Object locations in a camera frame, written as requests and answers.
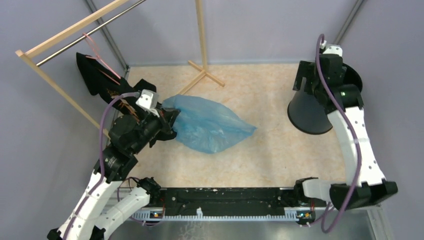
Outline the blue plastic trash bag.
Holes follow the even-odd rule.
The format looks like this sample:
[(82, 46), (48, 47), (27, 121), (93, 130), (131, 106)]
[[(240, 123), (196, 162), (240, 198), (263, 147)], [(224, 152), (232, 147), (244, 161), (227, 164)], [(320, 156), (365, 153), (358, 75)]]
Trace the blue plastic trash bag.
[(199, 96), (177, 94), (162, 102), (180, 111), (173, 124), (176, 141), (206, 154), (215, 154), (251, 137), (257, 127), (225, 105)]

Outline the dark grey trash bin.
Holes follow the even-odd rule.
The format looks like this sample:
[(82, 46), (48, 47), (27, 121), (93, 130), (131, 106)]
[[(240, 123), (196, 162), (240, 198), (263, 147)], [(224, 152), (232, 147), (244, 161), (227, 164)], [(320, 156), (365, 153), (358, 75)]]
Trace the dark grey trash bin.
[[(343, 64), (345, 75), (342, 85), (330, 90), (335, 93), (335, 99), (343, 110), (349, 107), (363, 107), (361, 96), (362, 78), (358, 72), (347, 64)], [(287, 107), (290, 122), (301, 132), (309, 135), (322, 135), (333, 128), (327, 114), (336, 111), (334, 104), (321, 106), (316, 98), (304, 92), (296, 91)]]

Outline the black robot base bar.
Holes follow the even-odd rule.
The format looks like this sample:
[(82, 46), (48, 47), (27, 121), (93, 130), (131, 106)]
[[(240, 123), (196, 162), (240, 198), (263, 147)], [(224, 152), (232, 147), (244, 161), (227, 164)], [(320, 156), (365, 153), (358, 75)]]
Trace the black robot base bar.
[(168, 187), (150, 199), (147, 208), (166, 216), (279, 216), (289, 208), (324, 207), (319, 199), (301, 200), (291, 187)]

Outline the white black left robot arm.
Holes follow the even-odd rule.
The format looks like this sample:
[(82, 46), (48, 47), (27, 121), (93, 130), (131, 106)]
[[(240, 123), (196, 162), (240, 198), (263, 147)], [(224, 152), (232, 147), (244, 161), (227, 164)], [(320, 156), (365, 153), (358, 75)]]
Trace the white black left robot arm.
[(105, 210), (110, 197), (138, 163), (136, 155), (152, 147), (160, 133), (172, 133), (180, 114), (175, 108), (154, 109), (143, 120), (132, 115), (118, 117), (109, 131), (110, 144), (102, 149), (89, 183), (77, 206), (59, 228), (47, 234), (49, 240), (107, 240), (132, 214), (160, 202), (160, 185), (152, 178), (136, 181), (132, 191)]

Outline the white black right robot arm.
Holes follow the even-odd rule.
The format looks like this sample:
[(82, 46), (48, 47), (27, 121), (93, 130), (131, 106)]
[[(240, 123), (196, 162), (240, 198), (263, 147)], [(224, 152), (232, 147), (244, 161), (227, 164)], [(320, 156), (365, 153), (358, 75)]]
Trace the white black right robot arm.
[(375, 158), (364, 120), (360, 75), (337, 54), (321, 54), (319, 63), (300, 61), (287, 107), (291, 123), (310, 135), (334, 130), (345, 164), (345, 182), (301, 178), (293, 200), (307, 206), (313, 199), (338, 210), (374, 206), (398, 193)]

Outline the black garment with print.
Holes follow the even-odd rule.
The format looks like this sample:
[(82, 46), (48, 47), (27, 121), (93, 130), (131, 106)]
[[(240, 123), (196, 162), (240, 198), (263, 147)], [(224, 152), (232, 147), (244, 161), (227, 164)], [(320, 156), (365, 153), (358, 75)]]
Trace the black garment with print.
[[(78, 70), (89, 93), (92, 96), (99, 95), (108, 104), (124, 93), (142, 90), (157, 91), (154, 84), (143, 78), (135, 86), (131, 86), (124, 77), (115, 75), (90, 55), (77, 52), (75, 56)], [(123, 115), (134, 116), (137, 121), (143, 120), (147, 115), (145, 110), (137, 106), (134, 97), (118, 100), (113, 107)]]

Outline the pink clothes hanger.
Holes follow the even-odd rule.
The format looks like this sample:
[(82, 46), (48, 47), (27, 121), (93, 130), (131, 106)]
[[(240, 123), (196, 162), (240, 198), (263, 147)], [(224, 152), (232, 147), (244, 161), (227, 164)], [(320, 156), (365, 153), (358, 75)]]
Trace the pink clothes hanger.
[(108, 69), (113, 75), (115, 75), (120, 80), (121, 76), (117, 72), (115, 72), (100, 56), (100, 49), (96, 42), (87, 33), (83, 32), (82, 35), (85, 37), (86, 43), (94, 53), (94, 56), (89, 56), (88, 58), (98, 60), (106, 69)]

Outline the metal hanging rod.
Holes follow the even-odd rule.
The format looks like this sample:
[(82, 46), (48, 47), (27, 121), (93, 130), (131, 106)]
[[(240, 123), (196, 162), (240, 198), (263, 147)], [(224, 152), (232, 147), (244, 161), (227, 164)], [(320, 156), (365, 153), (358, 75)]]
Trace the metal hanging rod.
[[(35, 46), (34, 48), (28, 50), (26, 52), (26, 55), (29, 58), (33, 58), (33, 57), (36, 57), (36, 56), (40, 55), (41, 53), (47, 51), (48, 49), (50, 49), (51, 47), (57, 45), (61, 41), (63, 41), (66, 38), (70, 37), (71, 35), (77, 33), (78, 31), (81, 31), (83, 28), (87, 27), (88, 25), (92, 24), (93, 22), (96, 22), (96, 21), (102, 19), (103, 16), (105, 16), (105, 15), (109, 14), (110, 12), (114, 11), (116, 8), (122, 6), (126, 2), (127, 2), (126, 0), (114, 0), (114, 1), (112, 1), (111, 3), (105, 5), (104, 7), (102, 7), (100, 9), (94, 11), (93, 13), (91, 13), (90, 15), (88, 15), (87, 17), (85, 17), (82, 20), (78, 21), (74, 25), (72, 25), (72, 26), (70, 26), (70, 27), (62, 30), (61, 32), (57, 33), (56, 35), (52, 36), (51, 38), (45, 40), (44, 42), (40, 43), (39, 45)], [(119, 19), (120, 17), (124, 16), (125, 14), (127, 14), (128, 12), (130, 12), (131, 10), (135, 9), (136, 7), (138, 7), (139, 5), (141, 5), (143, 3), (144, 3), (143, 0), (136, 1), (134, 4), (132, 4), (129, 7), (125, 8), (124, 10), (122, 10), (119, 13), (117, 13), (116, 15), (114, 15), (113, 17), (111, 17), (110, 19), (102, 21), (100, 24), (98, 24), (95, 28), (91, 29), (90, 31), (85, 32), (85, 33), (82, 33), (81, 36), (79, 36), (78, 38), (76, 38), (73, 41), (69, 42), (67, 45), (65, 45), (62, 48), (58, 49), (57, 51), (55, 51), (51, 55), (49, 55), (49, 56), (45, 57), (44, 59), (40, 60), (35, 65), (38, 66), (38, 67), (40, 67), (40, 66), (48, 63), (49, 61), (51, 61), (54, 58), (58, 57), (59, 55), (63, 54), (64, 52), (66, 52), (67, 50), (71, 49), (72, 47), (74, 47), (78, 43), (84, 41), (85, 39), (87, 39), (91, 35), (99, 32), (99, 31), (102, 31), (109, 24), (113, 23), (114, 21), (116, 21), (117, 19)]]

